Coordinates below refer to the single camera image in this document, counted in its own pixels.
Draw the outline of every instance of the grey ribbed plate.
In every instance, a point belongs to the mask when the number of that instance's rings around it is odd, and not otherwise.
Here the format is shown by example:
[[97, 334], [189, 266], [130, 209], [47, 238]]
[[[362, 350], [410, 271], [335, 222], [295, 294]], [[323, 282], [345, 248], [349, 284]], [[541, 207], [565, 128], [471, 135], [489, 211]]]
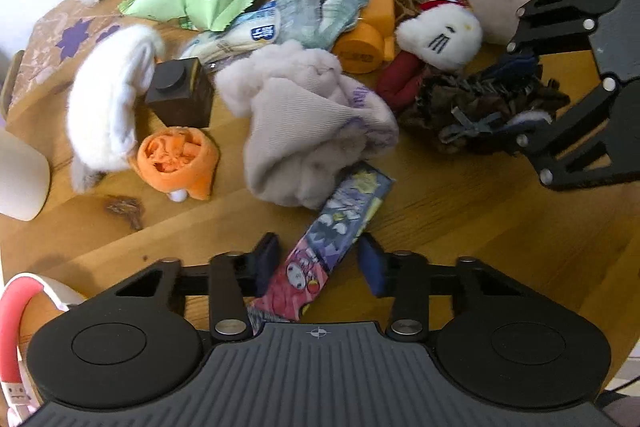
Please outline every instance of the grey ribbed plate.
[[111, 412], [48, 403], [27, 427], [614, 427], [594, 406], [519, 412], [449, 383], [418, 344], [374, 323], [275, 324], [213, 350], [172, 395]]

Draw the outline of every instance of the crosshair symbol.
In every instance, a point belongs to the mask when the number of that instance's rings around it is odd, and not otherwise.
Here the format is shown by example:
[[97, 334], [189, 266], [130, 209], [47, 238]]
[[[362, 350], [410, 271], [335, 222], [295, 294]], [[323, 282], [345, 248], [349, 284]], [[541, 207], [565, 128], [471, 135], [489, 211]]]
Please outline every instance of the crosshair symbol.
[[327, 333], [329, 333], [329, 331], [323, 330], [322, 328], [317, 327], [314, 330], [307, 331], [307, 333], [310, 334], [312, 337], [315, 337], [316, 339], [320, 339], [324, 337]]

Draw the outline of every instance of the white plush head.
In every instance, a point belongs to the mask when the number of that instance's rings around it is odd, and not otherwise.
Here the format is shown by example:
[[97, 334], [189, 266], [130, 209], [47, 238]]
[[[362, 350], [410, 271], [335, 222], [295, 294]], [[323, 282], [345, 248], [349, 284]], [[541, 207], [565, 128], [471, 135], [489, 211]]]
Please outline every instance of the white plush head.
[[442, 71], [456, 71], [482, 45], [478, 19], [459, 4], [446, 3], [404, 21], [396, 30], [398, 46]]

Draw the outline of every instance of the black cable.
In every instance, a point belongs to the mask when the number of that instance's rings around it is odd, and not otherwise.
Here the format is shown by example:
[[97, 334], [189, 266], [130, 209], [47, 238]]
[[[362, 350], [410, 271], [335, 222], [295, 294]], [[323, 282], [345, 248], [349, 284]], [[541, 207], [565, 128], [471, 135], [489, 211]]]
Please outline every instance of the black cable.
[[633, 385], [638, 381], [640, 381], [640, 375], [638, 375], [637, 377], [633, 378], [632, 380], [629, 380], [628, 382], [626, 382], [626, 383], [624, 383], [622, 385], [617, 386], [615, 389], [611, 389], [610, 391], [612, 393], [617, 393], [621, 389], [624, 389], [625, 387], [629, 387], [630, 385]]

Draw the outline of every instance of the dark red fabric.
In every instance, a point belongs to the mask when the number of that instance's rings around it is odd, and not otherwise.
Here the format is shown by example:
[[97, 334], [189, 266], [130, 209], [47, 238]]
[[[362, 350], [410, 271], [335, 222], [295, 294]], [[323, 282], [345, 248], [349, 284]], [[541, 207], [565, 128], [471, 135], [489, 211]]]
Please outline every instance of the dark red fabric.
[[376, 93], [392, 111], [410, 107], [418, 94], [424, 62], [414, 54], [400, 52], [378, 77]]

